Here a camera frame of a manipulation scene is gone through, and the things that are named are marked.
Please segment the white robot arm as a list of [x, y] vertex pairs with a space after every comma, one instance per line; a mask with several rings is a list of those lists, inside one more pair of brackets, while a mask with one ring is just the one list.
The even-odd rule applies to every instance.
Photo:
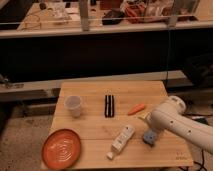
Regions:
[[213, 155], [213, 127], [183, 116], [185, 102], [178, 96], [169, 96], [146, 117], [156, 133], [164, 129], [184, 138]]

